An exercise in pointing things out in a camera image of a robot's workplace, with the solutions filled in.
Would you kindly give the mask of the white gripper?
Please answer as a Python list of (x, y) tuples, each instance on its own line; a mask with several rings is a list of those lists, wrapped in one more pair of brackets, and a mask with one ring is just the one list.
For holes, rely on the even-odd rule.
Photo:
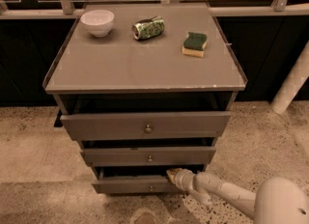
[(177, 188), (190, 192), (194, 190), (193, 181), (195, 174), (182, 168), (171, 168), (166, 171), (167, 176), (171, 183), (174, 183)]

